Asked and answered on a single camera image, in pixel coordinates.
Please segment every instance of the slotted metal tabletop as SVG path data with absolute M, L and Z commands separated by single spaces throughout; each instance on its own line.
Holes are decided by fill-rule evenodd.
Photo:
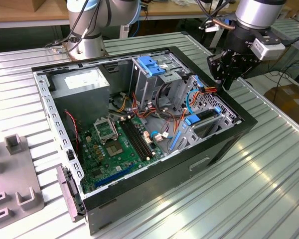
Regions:
M 105 45 L 111 55 L 177 46 L 209 74 L 209 52 L 182 33 Z M 0 53 L 0 141 L 26 136 L 45 201 L 43 210 L 1 229 L 0 239 L 299 238 L 299 127 L 242 79 L 229 94 L 258 123 L 221 161 L 93 236 L 84 220 L 72 223 L 56 178 L 57 146 L 30 70 L 66 61 L 44 48 Z
M 294 19 L 278 19 L 272 30 L 282 39 L 292 40 L 299 37 L 299 22 Z M 293 44 L 299 50 L 299 41 Z

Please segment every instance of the yellow cable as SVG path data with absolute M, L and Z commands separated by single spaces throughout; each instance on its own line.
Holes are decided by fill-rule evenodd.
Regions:
M 125 108 L 125 102 L 126 102 L 126 98 L 124 97 L 124 101 L 123 101 L 122 107 L 119 110 L 117 110 L 116 112 L 122 112 L 124 110 L 124 108 Z

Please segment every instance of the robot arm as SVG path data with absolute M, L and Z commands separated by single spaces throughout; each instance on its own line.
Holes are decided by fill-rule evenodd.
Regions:
M 207 58 L 218 87 L 226 90 L 234 80 L 253 70 L 261 61 L 276 60 L 285 50 L 270 26 L 286 0 L 241 0 L 221 54 Z
M 132 24 L 141 11 L 140 0 L 68 0 L 67 8 L 71 29 L 67 47 L 78 60 L 106 55 L 101 29 Z

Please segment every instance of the expansion slot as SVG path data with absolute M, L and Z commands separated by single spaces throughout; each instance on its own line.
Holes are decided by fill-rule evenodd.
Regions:
M 108 178 L 102 179 L 101 181 L 94 183 L 94 187 L 95 187 L 95 188 L 100 187 L 100 186 L 102 186 L 102 185 L 105 185 L 105 184 L 107 184 L 107 183 L 110 183 L 110 182 L 112 182 L 112 181 L 114 181 L 114 180 L 116 180 L 116 179 L 118 179 L 118 178 L 120 178 L 120 177 L 122 177 L 122 176 L 128 174 L 128 173 L 130 172 L 130 170 L 131 170 L 134 166 L 135 166 L 135 165 L 133 164 L 133 165 L 131 165 L 130 167 L 128 167 L 128 168 L 122 170 L 121 172 L 118 172 L 118 173 L 116 173 L 116 174 L 114 174 L 114 175 L 112 175 L 112 176 L 110 176 L 110 177 L 108 177 Z
M 127 120 L 120 122 L 120 126 L 139 155 L 140 159 L 142 161 L 149 160 L 152 157 L 152 153 L 144 142 L 143 138 L 139 135 L 134 124 L 130 120 Z

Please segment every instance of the green motherboard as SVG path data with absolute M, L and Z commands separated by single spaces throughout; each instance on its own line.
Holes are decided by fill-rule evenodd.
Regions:
M 143 132 L 146 129 L 141 120 L 134 117 L 130 122 L 145 141 Z M 105 144 L 101 143 L 99 135 L 111 133 L 106 123 L 97 126 L 99 134 L 94 126 L 79 133 L 82 148 L 80 162 L 85 174 L 81 181 L 84 193 L 90 193 L 99 186 L 117 180 L 164 157 L 161 149 L 153 142 L 151 147 L 148 146 L 152 156 L 144 160 L 140 153 L 138 154 L 139 149 L 135 150 L 132 146 L 131 141 L 135 139 L 131 138 L 131 135 L 130 138 L 127 137 L 126 130 L 122 129 L 122 123 L 114 122 L 114 126 L 117 131 L 117 140 L 110 139 Z

